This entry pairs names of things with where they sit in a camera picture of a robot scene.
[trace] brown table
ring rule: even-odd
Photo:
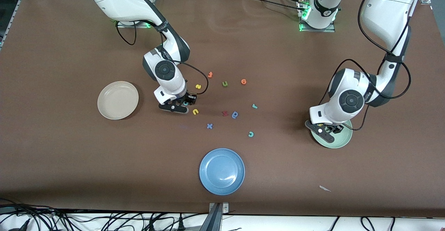
[[[0,195],[60,208],[205,212],[227,201],[242,214],[445,217],[445,49],[430,6],[418,5],[410,23],[405,96],[371,108],[338,150],[304,127],[343,59],[375,73],[383,58],[357,27],[360,1],[343,0],[335,33],[309,33],[296,11],[257,0],[159,0],[190,45],[189,63],[213,72],[190,107],[199,114],[181,115],[157,108],[158,85],[141,64],[160,42],[153,29],[129,46],[92,0],[22,0],[0,52]],[[122,33],[132,40],[132,29]],[[191,88],[205,85],[180,69]],[[97,96],[120,80],[138,88],[138,108],[105,119]],[[396,93],[406,81],[402,70]],[[201,159],[219,147],[246,166],[229,196],[199,181]]]

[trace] white floor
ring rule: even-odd
[[[7,215],[0,215],[0,221]],[[77,220],[89,220],[93,217],[109,217],[110,214],[69,214],[70,217],[74,217]],[[133,214],[125,216],[126,218],[132,217]],[[144,218],[147,220],[151,214],[144,214]],[[168,214],[163,217],[174,217],[175,221],[178,220],[179,214]],[[198,215],[184,220],[184,226],[186,228],[200,226],[206,215]],[[8,231],[13,228],[20,228],[23,223],[30,217],[27,216],[12,216],[0,224],[0,231]],[[222,221],[221,231],[233,231],[240,229],[240,231],[329,231],[332,223],[336,217],[317,217],[317,216],[251,216],[251,215],[225,215]],[[391,226],[391,218],[370,218],[374,225],[375,231],[389,231]],[[107,223],[107,218],[93,220],[87,223],[77,223],[73,221],[81,230],[85,231],[100,231],[102,227]],[[156,231],[162,231],[164,228],[172,223],[172,219],[159,220],[154,223]],[[118,220],[110,226],[109,230],[115,230],[119,227],[124,220]],[[132,220],[126,225],[133,225],[135,230],[141,230],[144,225],[147,225],[142,220]],[[365,221],[367,228],[372,231],[372,228]],[[60,222],[57,224],[59,230],[65,230],[62,228]],[[430,218],[397,218],[393,231],[441,231],[445,227],[444,219],[430,219]],[[47,231],[46,226],[42,226],[41,231]],[[35,221],[31,219],[27,231],[38,231]],[[119,231],[133,231],[133,228],[126,226],[119,229]],[[360,222],[360,217],[341,217],[337,222],[334,231],[365,231]]]

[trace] paper scrap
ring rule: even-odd
[[[327,189],[327,188],[323,187],[322,185],[320,185],[320,188],[321,188],[322,190],[324,190],[324,191],[329,191],[329,192],[332,192],[332,191],[330,191],[329,189]]]

